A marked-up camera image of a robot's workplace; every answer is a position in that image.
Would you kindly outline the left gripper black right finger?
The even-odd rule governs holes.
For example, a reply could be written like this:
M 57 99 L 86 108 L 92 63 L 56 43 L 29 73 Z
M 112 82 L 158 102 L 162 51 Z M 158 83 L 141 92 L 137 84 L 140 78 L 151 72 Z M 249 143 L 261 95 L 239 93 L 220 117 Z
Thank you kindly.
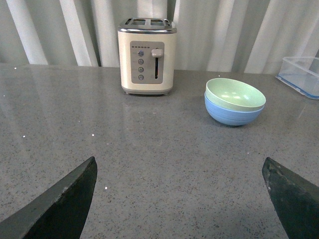
M 270 157 L 262 175 L 277 216 L 290 239 L 319 237 L 319 187 Z

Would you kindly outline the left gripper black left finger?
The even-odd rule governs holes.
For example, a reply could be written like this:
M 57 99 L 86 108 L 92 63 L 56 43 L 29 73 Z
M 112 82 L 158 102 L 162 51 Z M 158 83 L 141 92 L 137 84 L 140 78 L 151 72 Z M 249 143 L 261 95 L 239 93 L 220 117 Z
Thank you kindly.
M 2 239 L 78 239 L 97 180 L 92 156 L 0 224 Z

